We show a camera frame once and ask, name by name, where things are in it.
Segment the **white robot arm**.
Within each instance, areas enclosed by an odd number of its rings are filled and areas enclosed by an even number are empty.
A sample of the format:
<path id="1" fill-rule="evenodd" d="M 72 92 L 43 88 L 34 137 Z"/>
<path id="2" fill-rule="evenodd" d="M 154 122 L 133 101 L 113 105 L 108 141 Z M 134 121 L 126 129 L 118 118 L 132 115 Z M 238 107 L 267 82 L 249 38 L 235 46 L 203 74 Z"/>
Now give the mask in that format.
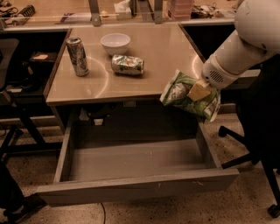
<path id="1" fill-rule="evenodd" d="M 243 0 L 234 18 L 234 31 L 204 63 L 191 87 L 193 101 L 235 82 L 252 66 L 280 53 L 280 0 Z"/>

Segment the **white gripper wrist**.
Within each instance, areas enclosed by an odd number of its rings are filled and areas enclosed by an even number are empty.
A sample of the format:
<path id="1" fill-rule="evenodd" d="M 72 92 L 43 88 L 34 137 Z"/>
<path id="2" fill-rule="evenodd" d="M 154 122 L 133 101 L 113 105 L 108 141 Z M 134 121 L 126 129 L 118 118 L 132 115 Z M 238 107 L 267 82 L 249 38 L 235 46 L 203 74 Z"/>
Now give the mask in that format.
<path id="1" fill-rule="evenodd" d="M 202 67 L 204 80 L 197 80 L 187 96 L 194 102 L 202 100 L 211 94 L 209 84 L 217 89 L 223 89 L 235 82 L 242 73 L 241 62 L 238 59 L 219 58 L 212 54 Z"/>

